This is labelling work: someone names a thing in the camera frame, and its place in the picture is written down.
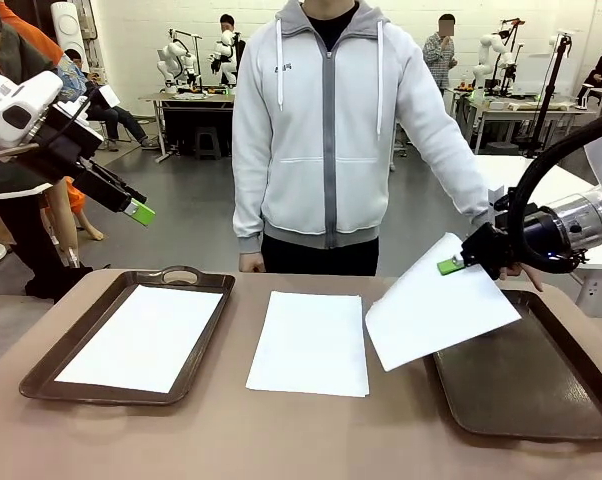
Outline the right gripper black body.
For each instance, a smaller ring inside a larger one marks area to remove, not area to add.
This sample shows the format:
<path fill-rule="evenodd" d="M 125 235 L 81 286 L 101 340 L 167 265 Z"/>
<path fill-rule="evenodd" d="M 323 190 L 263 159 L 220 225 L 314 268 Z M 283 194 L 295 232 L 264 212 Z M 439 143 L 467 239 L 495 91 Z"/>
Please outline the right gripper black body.
<path fill-rule="evenodd" d="M 537 209 L 519 223 L 513 218 L 511 209 L 505 225 L 514 262 L 545 273 L 571 273 L 576 269 L 576 254 L 548 209 Z"/>

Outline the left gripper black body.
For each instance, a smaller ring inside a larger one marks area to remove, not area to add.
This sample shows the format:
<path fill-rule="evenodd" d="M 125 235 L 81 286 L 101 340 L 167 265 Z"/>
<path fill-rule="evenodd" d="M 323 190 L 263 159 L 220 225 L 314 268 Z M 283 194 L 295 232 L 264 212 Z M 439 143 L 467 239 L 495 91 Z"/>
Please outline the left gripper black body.
<path fill-rule="evenodd" d="M 90 160 L 103 143 L 103 137 L 89 124 L 71 117 L 59 107 L 50 107 L 36 131 L 38 145 L 28 153 L 28 167 L 46 179 L 79 179 L 88 171 Z"/>

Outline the person's left hand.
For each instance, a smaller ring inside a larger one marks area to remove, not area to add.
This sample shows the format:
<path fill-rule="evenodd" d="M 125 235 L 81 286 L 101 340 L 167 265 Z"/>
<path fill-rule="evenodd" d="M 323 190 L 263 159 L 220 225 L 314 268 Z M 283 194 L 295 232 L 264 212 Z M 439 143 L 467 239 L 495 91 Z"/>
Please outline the person's left hand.
<path fill-rule="evenodd" d="M 508 277 L 519 277 L 522 274 L 527 276 L 529 281 L 533 284 L 538 292 L 543 291 L 540 273 L 536 269 L 522 263 L 514 263 L 508 267 L 501 268 L 499 279 L 506 280 Z"/>

